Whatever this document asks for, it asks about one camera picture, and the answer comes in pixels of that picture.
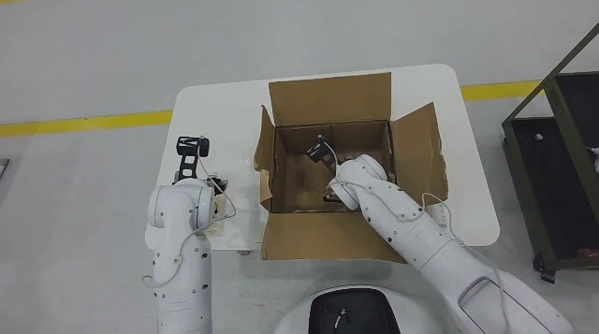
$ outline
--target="cardboard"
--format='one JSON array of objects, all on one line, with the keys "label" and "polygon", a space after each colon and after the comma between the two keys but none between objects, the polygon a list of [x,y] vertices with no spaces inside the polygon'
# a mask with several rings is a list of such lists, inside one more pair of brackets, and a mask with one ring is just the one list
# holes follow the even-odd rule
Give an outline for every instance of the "cardboard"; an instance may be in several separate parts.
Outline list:
[{"label": "cardboard", "polygon": [[390,120],[390,73],[272,82],[270,100],[274,123],[263,107],[254,159],[260,203],[270,213],[262,258],[404,262],[359,210],[323,201],[333,173],[305,152],[323,135],[340,162],[371,155],[416,202],[423,192],[446,199],[434,105]]}]

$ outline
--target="table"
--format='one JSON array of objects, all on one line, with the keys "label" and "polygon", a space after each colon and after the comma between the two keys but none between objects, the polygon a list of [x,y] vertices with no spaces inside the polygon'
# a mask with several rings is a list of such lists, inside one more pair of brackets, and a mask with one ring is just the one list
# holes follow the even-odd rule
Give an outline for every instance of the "table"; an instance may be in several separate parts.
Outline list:
[{"label": "table", "polygon": [[[157,185],[172,184],[181,157],[178,137],[205,136],[210,155],[203,159],[209,171],[228,179],[227,194],[238,214],[221,222],[208,237],[213,250],[259,250],[268,213],[259,204],[259,175],[254,171],[254,151],[260,133],[260,105],[272,115],[269,82],[307,80],[391,72],[392,119],[434,102],[446,160],[452,228],[467,245],[486,246],[499,238],[499,223],[480,162],[460,85],[447,65],[395,67],[301,78],[252,80],[193,86],[177,96]],[[146,228],[146,244],[154,249],[161,229]]]}]

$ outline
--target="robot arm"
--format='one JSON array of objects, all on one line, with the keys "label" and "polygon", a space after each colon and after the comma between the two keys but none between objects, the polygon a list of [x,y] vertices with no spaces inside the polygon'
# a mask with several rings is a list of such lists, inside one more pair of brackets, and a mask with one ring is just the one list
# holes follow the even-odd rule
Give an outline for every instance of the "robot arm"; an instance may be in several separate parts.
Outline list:
[{"label": "robot arm", "polygon": [[568,321],[513,275],[482,263],[440,227],[383,168],[361,155],[329,187],[444,297],[468,333],[572,333]]},{"label": "robot arm", "polygon": [[154,290],[161,334],[212,334],[210,242],[195,232],[210,223],[214,209],[214,190],[201,180],[152,192],[148,222],[164,234],[153,250],[153,282],[146,284]]}]

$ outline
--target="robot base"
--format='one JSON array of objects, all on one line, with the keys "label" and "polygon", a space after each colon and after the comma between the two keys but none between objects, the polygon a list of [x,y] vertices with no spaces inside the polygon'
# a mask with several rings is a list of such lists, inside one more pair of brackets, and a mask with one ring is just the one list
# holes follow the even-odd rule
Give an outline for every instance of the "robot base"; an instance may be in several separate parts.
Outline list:
[{"label": "robot base", "polygon": [[349,285],[315,293],[291,309],[274,334],[440,334],[435,319],[383,287]]}]

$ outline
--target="cable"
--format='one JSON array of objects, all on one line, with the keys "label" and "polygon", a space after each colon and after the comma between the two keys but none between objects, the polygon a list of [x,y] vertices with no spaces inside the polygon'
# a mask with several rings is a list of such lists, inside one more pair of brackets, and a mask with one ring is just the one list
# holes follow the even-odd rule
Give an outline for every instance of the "cable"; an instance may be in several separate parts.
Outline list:
[{"label": "cable", "polygon": [[333,157],[335,158],[335,171],[337,173],[339,173],[339,160],[337,160],[337,153],[335,153],[335,151],[329,146],[329,144],[326,141],[323,141],[322,144],[324,144],[325,146],[327,146],[327,148],[329,149],[329,151],[333,154]]},{"label": "cable", "polygon": [[204,170],[204,173],[206,174],[206,177],[212,182],[212,184],[214,185],[214,188],[216,188],[218,191],[220,191],[221,194],[223,194],[226,198],[226,200],[228,200],[229,203],[231,203],[231,207],[233,207],[233,214],[229,214],[226,216],[223,216],[221,218],[218,218],[214,221],[209,222],[208,224],[204,225],[203,227],[199,228],[198,230],[194,230],[191,233],[189,233],[185,239],[181,242],[181,247],[179,248],[179,254],[177,256],[175,256],[174,258],[174,262],[177,264],[177,268],[175,269],[175,272],[170,276],[170,278],[168,278],[165,282],[163,283],[155,283],[153,281],[153,277],[151,275],[144,275],[143,277],[141,277],[141,282],[150,288],[160,288],[160,287],[164,287],[167,284],[169,284],[172,280],[175,279],[175,277],[177,276],[177,274],[179,273],[179,270],[181,269],[181,265],[183,263],[183,246],[185,245],[185,243],[193,236],[201,233],[202,231],[204,231],[205,229],[209,228],[210,226],[216,224],[219,221],[223,221],[226,220],[227,218],[232,218],[235,217],[237,215],[237,208],[235,207],[235,204],[233,203],[233,200],[231,200],[230,197],[228,197],[227,194],[225,194],[225,191],[223,191],[221,189],[221,187],[216,184],[216,182],[212,179],[212,177],[210,176],[210,174],[208,174],[208,171],[206,170],[206,168],[204,167],[204,163],[202,163],[202,159],[201,157],[199,157],[199,149],[197,149],[197,160],[199,161],[199,164],[202,166],[202,170]]},{"label": "cable", "polygon": [[430,197],[435,198],[438,201],[437,204],[440,204],[443,208],[446,209],[447,213],[449,214],[449,221],[447,222],[447,229],[449,230],[449,233],[451,234],[451,236],[455,240],[457,240],[460,245],[463,245],[464,241],[460,237],[458,237],[456,235],[456,233],[453,232],[453,228],[451,227],[451,221],[453,220],[453,214],[451,214],[451,210],[449,209],[449,207],[447,206],[447,204],[443,200],[441,200],[438,196],[436,196],[434,194],[431,194],[431,193],[422,193],[422,207],[424,209],[426,209],[426,207],[427,207],[426,202],[424,201],[424,196],[430,196]]},{"label": "cable", "polygon": [[487,264],[489,267],[491,267],[493,269],[493,271],[495,273],[495,278],[497,278],[497,285],[499,286],[499,289],[501,291],[500,300],[501,300],[501,304],[502,304],[502,313],[504,315],[506,331],[508,333],[511,333],[512,332],[512,328],[511,328],[511,325],[509,323],[509,319],[507,318],[507,308],[505,306],[505,297],[504,297],[504,295],[506,294],[506,292],[505,292],[505,289],[504,289],[504,284],[502,283],[502,279],[499,277],[499,270],[484,255],[482,255],[481,253],[479,253],[477,250],[471,248],[470,246],[466,245],[466,243],[464,243],[464,241],[453,232],[453,228],[451,227],[451,220],[453,218],[453,215],[451,214],[451,210],[449,209],[449,207],[447,206],[447,204],[443,200],[441,200],[439,197],[435,196],[434,194],[423,193],[422,194],[422,206],[423,207],[426,207],[426,204],[424,202],[424,196],[434,197],[439,202],[438,204],[441,204],[447,210],[447,213],[449,214],[449,221],[448,221],[448,224],[447,224],[447,228],[449,229],[449,233],[451,233],[452,237],[458,242],[458,244],[460,246],[462,246],[463,248],[465,248],[466,250],[469,250],[472,254],[474,254],[475,256],[477,256],[478,259],[482,260],[485,264]]}]

